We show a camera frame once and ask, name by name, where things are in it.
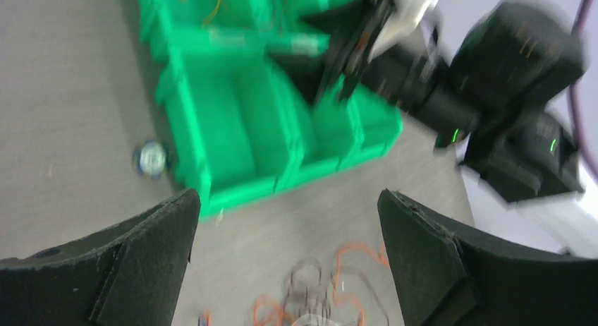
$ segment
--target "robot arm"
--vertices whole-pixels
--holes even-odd
[[[544,113],[585,72],[580,38],[534,2],[503,0],[468,33],[452,61],[397,44],[436,2],[354,0],[305,16],[331,35],[328,50],[270,57],[312,106],[344,75],[339,101],[362,84],[434,131],[437,149],[469,136],[460,165],[508,203],[582,192],[577,144]]]

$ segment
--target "green plastic bin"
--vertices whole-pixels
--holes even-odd
[[[402,130],[398,111],[364,87],[339,104],[339,82],[309,108],[265,58],[266,47],[324,52],[329,36],[298,15],[348,0],[222,0],[208,26],[217,0],[138,1],[140,38],[165,64],[156,100],[176,178],[200,193],[202,219],[384,156]]]
[[[272,76],[263,54],[169,52],[156,98],[173,132],[176,178],[200,193],[202,218],[273,194],[296,168],[300,143]]]
[[[276,69],[273,79],[280,97],[292,106],[293,119],[288,125],[300,136],[301,158],[285,188],[335,174],[344,158],[359,150],[363,134],[355,106],[339,104],[334,91],[328,92],[316,108],[310,108],[283,71]]]

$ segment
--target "green led light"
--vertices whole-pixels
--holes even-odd
[[[459,129],[457,128],[457,129],[455,130],[455,133],[453,133],[453,142],[452,142],[452,143],[455,143],[455,142],[457,141],[457,135],[458,135],[458,134],[459,134]]]

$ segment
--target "small metal part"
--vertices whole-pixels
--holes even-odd
[[[170,150],[157,140],[147,140],[133,151],[133,166],[139,175],[157,180],[171,167]]]

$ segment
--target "gray floor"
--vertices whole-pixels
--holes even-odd
[[[130,165],[135,144],[169,136],[151,101],[157,68],[127,25],[136,13],[136,0],[0,0],[0,258],[85,236],[175,190]],[[214,326],[245,325],[258,296],[282,295],[299,259],[332,269],[345,242],[377,247],[384,188],[472,224],[454,156],[431,148],[407,121],[386,159],[199,226],[173,324],[196,325],[209,308]],[[347,263],[367,273],[391,324],[402,325],[389,270],[364,255]],[[367,324],[382,325],[364,287],[346,280]]]

